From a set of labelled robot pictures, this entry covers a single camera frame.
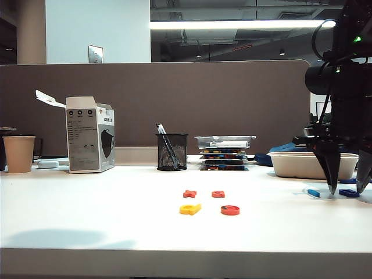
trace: paper cup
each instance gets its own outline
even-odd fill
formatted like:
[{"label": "paper cup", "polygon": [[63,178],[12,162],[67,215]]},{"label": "paper cup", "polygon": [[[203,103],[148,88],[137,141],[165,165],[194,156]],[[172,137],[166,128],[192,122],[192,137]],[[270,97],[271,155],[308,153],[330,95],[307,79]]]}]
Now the paper cup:
[{"label": "paper cup", "polygon": [[33,162],[35,136],[2,137],[9,173],[28,173]]}]

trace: stacked containers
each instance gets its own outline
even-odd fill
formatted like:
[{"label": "stacked containers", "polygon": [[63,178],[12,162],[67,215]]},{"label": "stacked containers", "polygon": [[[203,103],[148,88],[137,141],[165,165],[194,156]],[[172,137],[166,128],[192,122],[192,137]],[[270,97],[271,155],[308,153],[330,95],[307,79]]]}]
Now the stacked containers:
[{"label": "stacked containers", "polygon": [[255,136],[195,137],[204,159],[201,170],[247,170],[246,152]]}]

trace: computer monitor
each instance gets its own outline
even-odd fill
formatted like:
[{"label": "computer monitor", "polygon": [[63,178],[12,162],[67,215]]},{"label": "computer monitor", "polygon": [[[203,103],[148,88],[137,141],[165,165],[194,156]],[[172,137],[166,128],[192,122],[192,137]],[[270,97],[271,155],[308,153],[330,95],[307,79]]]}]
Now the computer monitor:
[{"label": "computer monitor", "polygon": [[[321,115],[321,112],[323,111],[323,106],[326,102],[316,102],[316,116],[319,117]],[[327,108],[325,109],[325,113],[330,113],[332,111],[331,102],[328,102]]]}]

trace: pencil holder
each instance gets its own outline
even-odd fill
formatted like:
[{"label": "pencil holder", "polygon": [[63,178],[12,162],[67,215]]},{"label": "pencil holder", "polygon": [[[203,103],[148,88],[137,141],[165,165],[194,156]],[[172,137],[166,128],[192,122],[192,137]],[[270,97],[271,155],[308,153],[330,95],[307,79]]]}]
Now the pencil holder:
[{"label": "pencil holder", "polygon": [[156,134],[158,136],[158,170],[185,170],[188,134]]}]

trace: ceiling light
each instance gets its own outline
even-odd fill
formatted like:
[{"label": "ceiling light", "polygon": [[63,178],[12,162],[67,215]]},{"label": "ceiling light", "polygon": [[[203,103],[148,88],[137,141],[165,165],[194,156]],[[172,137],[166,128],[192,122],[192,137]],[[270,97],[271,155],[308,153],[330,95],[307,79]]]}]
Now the ceiling light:
[{"label": "ceiling light", "polygon": [[[323,23],[322,20],[220,20],[213,22],[150,22],[153,30],[178,29],[292,29],[316,28]],[[336,22],[329,21],[323,27],[334,27]]]}]

